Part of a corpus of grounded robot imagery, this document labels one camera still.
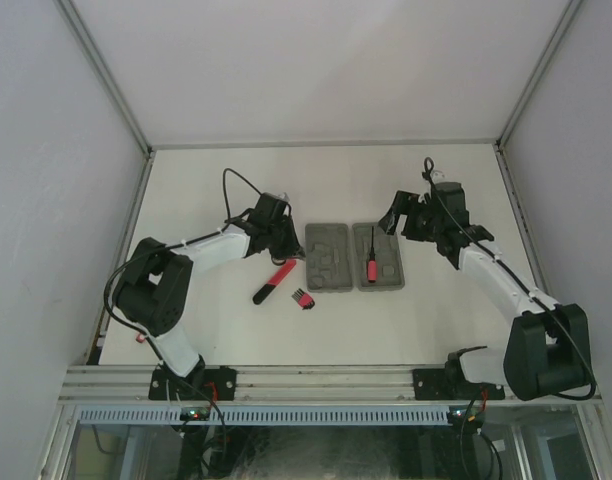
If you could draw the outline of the grey plastic tool case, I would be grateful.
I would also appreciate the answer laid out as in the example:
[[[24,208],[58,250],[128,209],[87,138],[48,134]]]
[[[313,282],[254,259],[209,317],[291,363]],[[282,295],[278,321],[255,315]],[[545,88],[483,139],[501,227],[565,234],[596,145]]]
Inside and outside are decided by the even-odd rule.
[[[371,227],[375,227],[378,278],[366,276]],[[311,223],[305,226],[306,286],[314,293],[401,290],[405,275],[396,237],[374,223]]]

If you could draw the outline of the short red black screwdriver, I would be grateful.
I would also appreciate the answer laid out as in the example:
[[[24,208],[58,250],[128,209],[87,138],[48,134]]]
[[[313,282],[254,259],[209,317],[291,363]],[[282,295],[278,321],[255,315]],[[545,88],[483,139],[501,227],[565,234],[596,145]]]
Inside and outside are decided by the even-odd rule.
[[[367,266],[366,266],[366,276],[367,276],[367,281],[369,283],[375,283],[378,278],[378,266],[377,266],[377,260],[376,260],[374,240],[375,240],[375,227],[372,226],[371,227],[370,248],[368,251],[368,259],[367,259]]]

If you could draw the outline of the red hex key set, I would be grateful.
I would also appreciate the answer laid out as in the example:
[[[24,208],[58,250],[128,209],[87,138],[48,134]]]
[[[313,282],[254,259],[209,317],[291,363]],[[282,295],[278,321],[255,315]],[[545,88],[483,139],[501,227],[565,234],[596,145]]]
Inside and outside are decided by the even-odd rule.
[[[315,301],[309,293],[302,289],[297,289],[291,298],[296,301],[302,310],[311,310],[315,306]]]

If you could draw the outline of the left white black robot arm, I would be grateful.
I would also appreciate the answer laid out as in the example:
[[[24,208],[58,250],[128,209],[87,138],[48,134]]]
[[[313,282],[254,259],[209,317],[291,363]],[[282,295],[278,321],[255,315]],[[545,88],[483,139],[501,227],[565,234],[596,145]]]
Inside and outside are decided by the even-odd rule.
[[[182,399],[195,399],[205,387],[203,358],[181,321],[192,281],[222,264],[263,252],[276,262],[305,256],[289,201],[269,193],[210,234],[173,245],[142,239],[107,281],[104,308],[145,338],[172,373],[172,391]]]

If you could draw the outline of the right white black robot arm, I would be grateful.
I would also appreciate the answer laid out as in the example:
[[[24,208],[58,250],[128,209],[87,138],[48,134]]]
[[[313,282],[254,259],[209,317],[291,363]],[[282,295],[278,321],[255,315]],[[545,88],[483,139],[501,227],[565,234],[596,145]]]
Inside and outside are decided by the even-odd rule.
[[[433,169],[422,177],[427,192],[397,191],[378,222],[380,229],[434,244],[455,270],[479,286],[509,326],[503,349],[475,346],[450,353],[447,391],[466,399],[481,385],[500,385],[523,401],[550,395],[592,398],[597,381],[585,311],[557,301],[513,270],[493,234],[471,223],[460,183],[442,179]]]

